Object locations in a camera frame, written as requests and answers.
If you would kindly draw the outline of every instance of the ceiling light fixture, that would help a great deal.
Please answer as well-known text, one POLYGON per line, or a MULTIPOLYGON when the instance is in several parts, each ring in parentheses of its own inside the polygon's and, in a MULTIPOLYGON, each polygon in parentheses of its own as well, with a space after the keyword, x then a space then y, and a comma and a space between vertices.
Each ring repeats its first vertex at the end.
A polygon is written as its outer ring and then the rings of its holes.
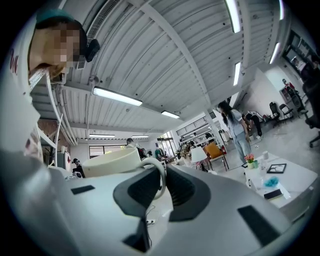
POLYGON ((238 33, 241 31, 239 14, 237 10, 237 5, 235 0, 225 0, 226 6, 229 11, 229 16, 231 18, 233 33, 238 33))
POLYGON ((278 42, 274 47, 273 54, 272 54, 272 57, 270 59, 269 64, 272 64, 274 62, 274 60, 278 54, 279 47, 280 47, 280 43, 278 42))
POLYGON ((133 135, 131 138, 148 138, 149 135, 133 135))
POLYGON ((107 134, 89 134, 89 137, 98 137, 98 138, 113 138, 116 135, 107 135, 107 134))
POLYGON ((162 115, 165 115, 165 116, 168 116, 168 117, 171 117, 171 118, 179 118, 180 116, 176 115, 176 114, 172 114, 168 111, 162 111, 161 112, 162 115))
POLYGON ((284 2, 282 0, 279 0, 279 6, 280 6, 280 21, 281 21, 285 18, 284 2))
POLYGON ((233 86, 236 86, 238 84, 240 68, 241 68, 241 62, 238 62, 237 64, 235 64, 233 86))
POLYGON ((140 106, 142 104, 141 100, 137 100, 125 95, 122 95, 120 93, 111 91, 111 90, 107 90, 101 87, 94 87, 93 89, 93 94, 97 95, 97 96, 101 96, 101 97, 105 97, 105 98, 109 98, 112 100, 116 100, 116 101, 120 101, 120 102, 124 102, 124 103, 128 103, 131 105, 135 105, 135 106, 140 106))

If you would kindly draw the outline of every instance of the white table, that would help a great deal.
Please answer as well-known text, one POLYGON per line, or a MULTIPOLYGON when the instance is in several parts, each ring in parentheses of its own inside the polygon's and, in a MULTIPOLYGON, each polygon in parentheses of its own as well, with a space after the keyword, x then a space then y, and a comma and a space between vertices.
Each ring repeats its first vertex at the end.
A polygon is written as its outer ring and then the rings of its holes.
MULTIPOLYGON (((256 160, 260 163, 262 156, 256 158, 256 160)), ((271 199, 270 202, 281 209, 291 221, 296 220, 308 210, 318 178, 315 172, 270 153, 264 171, 259 168, 249 169, 248 167, 243 168, 243 170, 246 185, 262 197, 274 190, 281 190, 283 195, 271 199), (284 173, 267 173, 272 164, 286 164, 284 173), (273 176, 279 178, 278 185, 273 188, 263 186, 263 182, 273 176)))

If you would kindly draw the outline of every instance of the orange chair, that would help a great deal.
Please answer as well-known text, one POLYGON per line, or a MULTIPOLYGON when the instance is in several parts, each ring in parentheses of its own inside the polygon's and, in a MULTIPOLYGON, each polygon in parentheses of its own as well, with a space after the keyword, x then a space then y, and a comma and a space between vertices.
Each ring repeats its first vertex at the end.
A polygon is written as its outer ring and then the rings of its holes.
POLYGON ((216 160, 222 158, 225 171, 227 171, 227 167, 229 169, 229 166, 228 166, 228 163, 227 163, 227 159, 226 159, 224 153, 221 151, 220 148, 217 147, 217 145, 214 142, 212 142, 209 145, 205 146, 203 148, 203 150, 204 150, 204 152, 206 154, 210 155, 210 157, 211 157, 210 162, 213 162, 213 161, 216 161, 216 160))

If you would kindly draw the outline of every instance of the cable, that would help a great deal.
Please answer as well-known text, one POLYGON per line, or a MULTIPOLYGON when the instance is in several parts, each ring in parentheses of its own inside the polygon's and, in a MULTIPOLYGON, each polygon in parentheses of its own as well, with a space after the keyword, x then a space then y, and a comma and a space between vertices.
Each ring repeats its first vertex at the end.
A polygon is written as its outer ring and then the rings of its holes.
MULTIPOLYGON (((148 216, 148 214, 154 209, 154 208, 156 208, 154 205, 152 205, 153 206, 153 208, 151 208, 149 211, 148 211, 148 213, 145 215, 145 218, 147 219, 147 216, 148 216)), ((149 236, 149 232, 147 231, 147 234, 148 234, 148 238, 150 239, 150 247, 152 247, 152 240, 151 240, 151 238, 150 238, 150 236, 149 236)))

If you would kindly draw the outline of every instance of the gray floor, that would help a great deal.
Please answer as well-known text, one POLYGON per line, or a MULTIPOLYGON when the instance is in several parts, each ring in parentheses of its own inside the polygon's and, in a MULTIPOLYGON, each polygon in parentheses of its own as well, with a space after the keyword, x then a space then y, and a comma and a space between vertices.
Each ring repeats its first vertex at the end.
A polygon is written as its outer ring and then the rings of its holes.
MULTIPOLYGON (((309 147, 309 141, 317 135, 318 129, 310 129, 305 123, 304 116, 295 117, 292 122, 280 123, 280 126, 264 132, 262 139, 254 138, 250 143, 251 150, 257 157, 262 155, 262 152, 268 151, 320 175, 320 143, 317 141, 313 144, 313 148, 309 147)), ((213 162, 212 168, 219 175, 245 182, 243 173, 233 172, 233 169, 242 165, 238 153, 233 145, 227 146, 228 148, 231 149, 226 154, 229 171, 226 172, 221 160, 213 162)))

